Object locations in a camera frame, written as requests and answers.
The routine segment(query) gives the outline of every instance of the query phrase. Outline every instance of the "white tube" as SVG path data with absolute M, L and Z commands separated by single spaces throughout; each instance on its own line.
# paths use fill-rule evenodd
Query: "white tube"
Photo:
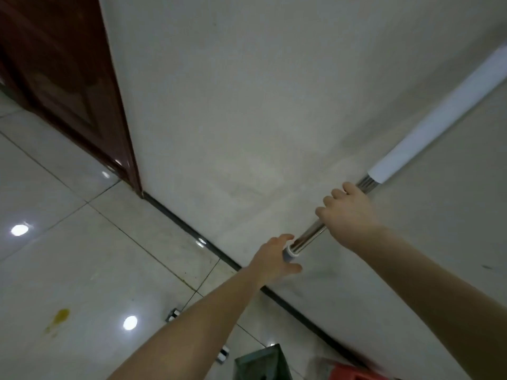
M 466 78 L 368 174 L 382 184 L 507 77 L 507 43 Z

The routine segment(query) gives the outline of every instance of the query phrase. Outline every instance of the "person's left hand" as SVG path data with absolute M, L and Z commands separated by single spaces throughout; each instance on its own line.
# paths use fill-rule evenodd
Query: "person's left hand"
M 303 270 L 300 264 L 283 261 L 282 251 L 285 244 L 294 238 L 294 235 L 282 234 L 279 237 L 271 237 L 269 241 L 261 246 L 252 261 L 248 265 L 260 284 L 267 285 L 276 279 L 288 274 L 300 273 Z

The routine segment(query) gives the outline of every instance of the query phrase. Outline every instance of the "wall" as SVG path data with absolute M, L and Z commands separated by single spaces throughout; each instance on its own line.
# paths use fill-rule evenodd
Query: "wall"
M 323 196 L 507 37 L 507 0 L 101 5 L 144 189 L 242 265 L 269 237 L 306 229 Z M 388 224 L 503 304 L 506 89 L 373 193 Z M 406 380 L 466 378 L 329 235 L 300 262 L 274 289 L 337 340 Z

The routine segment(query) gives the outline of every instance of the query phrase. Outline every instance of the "hand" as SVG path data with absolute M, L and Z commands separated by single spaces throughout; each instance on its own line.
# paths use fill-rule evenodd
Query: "hand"
M 345 182 L 343 191 L 336 188 L 331 195 L 324 197 L 326 207 L 318 207 L 315 214 L 345 248 L 354 251 L 373 232 L 383 228 L 370 199 L 354 184 Z
M 269 284 L 288 274 L 300 273 L 303 270 L 300 264 L 283 261 L 282 251 L 285 244 L 294 238 L 294 235 L 283 234 L 271 237 L 261 246 L 248 265 L 260 281 L 260 285 Z

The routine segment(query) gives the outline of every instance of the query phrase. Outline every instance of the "dark red wooden door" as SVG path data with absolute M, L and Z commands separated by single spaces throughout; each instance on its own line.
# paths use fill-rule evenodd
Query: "dark red wooden door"
M 135 169 L 98 0 L 0 0 L 0 46 L 36 108 Z

